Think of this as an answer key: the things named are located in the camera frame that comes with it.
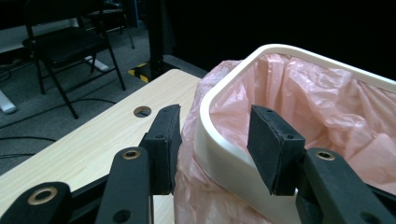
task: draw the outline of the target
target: desk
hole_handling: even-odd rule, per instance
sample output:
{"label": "desk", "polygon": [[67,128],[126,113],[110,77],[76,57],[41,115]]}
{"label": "desk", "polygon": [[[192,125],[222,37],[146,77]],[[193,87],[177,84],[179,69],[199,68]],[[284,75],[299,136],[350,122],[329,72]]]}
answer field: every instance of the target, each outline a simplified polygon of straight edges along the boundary
{"label": "desk", "polygon": [[[198,77],[170,70],[29,160],[0,176],[0,216],[29,188],[50,181],[67,183],[72,191],[107,175],[114,155],[137,147],[158,111],[180,104],[180,125],[190,112]],[[145,105],[151,115],[137,118]],[[174,223],[173,196],[154,196],[154,220]]]}

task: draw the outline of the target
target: trash bag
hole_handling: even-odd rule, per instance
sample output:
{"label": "trash bag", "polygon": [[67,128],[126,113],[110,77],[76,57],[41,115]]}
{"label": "trash bag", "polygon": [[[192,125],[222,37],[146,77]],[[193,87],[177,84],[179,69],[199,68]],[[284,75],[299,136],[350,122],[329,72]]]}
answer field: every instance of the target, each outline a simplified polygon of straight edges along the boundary
{"label": "trash bag", "polygon": [[[194,156],[200,103],[240,63],[220,63],[197,86],[178,155],[176,223],[272,223],[207,176]],[[265,54],[210,110],[219,133],[246,153],[252,104],[274,109],[305,137],[305,148],[338,152],[365,183],[396,194],[394,92],[357,80],[343,69],[321,67],[289,55]]]}

